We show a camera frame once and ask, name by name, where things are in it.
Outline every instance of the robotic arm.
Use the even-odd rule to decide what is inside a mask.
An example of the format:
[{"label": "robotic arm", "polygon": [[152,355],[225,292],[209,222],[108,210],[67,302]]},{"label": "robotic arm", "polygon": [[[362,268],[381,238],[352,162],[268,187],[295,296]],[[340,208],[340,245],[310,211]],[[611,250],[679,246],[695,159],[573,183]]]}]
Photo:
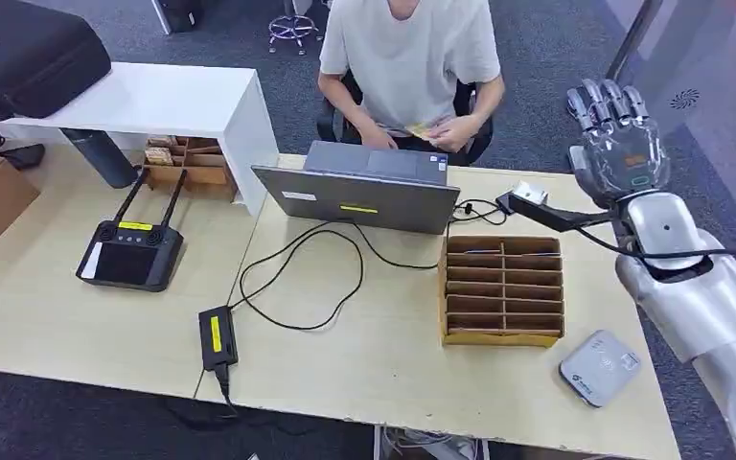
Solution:
[{"label": "robotic arm", "polygon": [[[620,253],[622,285],[681,362],[695,367],[720,407],[736,448],[736,251],[698,228],[684,201],[664,192],[669,159],[655,121],[635,88],[583,80],[567,92],[568,110],[583,130],[570,149],[580,187],[604,210],[562,211],[528,184],[498,199],[558,231],[576,230]],[[618,245],[584,230],[609,221]]]}]

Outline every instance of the wooden sorting box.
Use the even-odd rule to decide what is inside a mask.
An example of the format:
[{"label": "wooden sorting box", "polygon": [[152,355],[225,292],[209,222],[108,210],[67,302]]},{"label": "wooden sorting box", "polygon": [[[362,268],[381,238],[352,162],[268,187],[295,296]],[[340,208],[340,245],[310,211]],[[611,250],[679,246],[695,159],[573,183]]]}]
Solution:
[{"label": "wooden sorting box", "polygon": [[556,239],[450,237],[439,279],[444,344],[550,347],[564,335]]},{"label": "wooden sorting box", "polygon": [[160,184],[173,184],[179,180],[184,168],[188,172],[186,189],[215,189],[228,195],[230,201],[234,200],[238,186],[218,141],[200,137],[174,139],[175,145],[149,140],[150,146],[167,148],[171,152],[173,166],[154,165],[146,159],[144,168],[149,170],[148,185],[155,188]]}]

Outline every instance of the black carrying case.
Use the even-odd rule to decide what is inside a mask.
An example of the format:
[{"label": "black carrying case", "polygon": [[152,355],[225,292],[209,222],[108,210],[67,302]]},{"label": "black carrying case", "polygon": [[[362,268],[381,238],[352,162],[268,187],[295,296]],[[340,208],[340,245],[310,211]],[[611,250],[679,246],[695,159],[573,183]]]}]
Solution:
[{"label": "black carrying case", "polygon": [[0,121],[45,118],[111,70],[81,17],[18,0],[0,0]]}]

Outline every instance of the white t-shirt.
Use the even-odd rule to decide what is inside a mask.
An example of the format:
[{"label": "white t-shirt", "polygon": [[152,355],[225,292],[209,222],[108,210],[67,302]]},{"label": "white t-shirt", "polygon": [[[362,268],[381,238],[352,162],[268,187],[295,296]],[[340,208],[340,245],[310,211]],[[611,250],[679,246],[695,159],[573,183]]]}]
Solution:
[{"label": "white t-shirt", "polygon": [[334,0],[320,71],[348,69],[363,106],[392,132],[454,117],[456,79],[487,82],[500,74],[489,0],[420,0],[402,21],[387,0]]}]

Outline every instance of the white label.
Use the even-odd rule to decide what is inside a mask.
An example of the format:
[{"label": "white label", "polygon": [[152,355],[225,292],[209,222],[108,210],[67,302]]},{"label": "white label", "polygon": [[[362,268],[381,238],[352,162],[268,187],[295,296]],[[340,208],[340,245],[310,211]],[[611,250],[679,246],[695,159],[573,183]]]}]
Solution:
[{"label": "white label", "polygon": [[291,199],[304,199],[306,201],[317,201],[317,196],[314,196],[312,194],[301,194],[298,192],[281,192],[284,194],[285,198],[291,198]]},{"label": "white label", "polygon": [[93,280],[94,274],[97,271],[97,261],[100,259],[100,251],[103,249],[103,244],[99,241],[94,243],[94,247],[91,248],[91,254],[89,254],[89,260],[86,261],[86,265],[83,267],[83,271],[80,273],[81,278],[87,280]]}]

